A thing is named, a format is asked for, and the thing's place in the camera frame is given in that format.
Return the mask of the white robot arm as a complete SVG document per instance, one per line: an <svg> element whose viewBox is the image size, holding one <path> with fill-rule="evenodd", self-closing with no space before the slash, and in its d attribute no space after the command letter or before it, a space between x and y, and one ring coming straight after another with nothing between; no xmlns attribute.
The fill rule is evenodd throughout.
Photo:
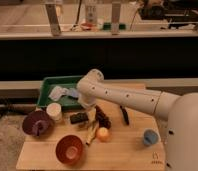
<svg viewBox="0 0 198 171"><path fill-rule="evenodd" d="M107 84L98 69L82 76L76 88L85 109L102 99L167 121L166 171L198 171L198 92L117 87Z"/></svg>

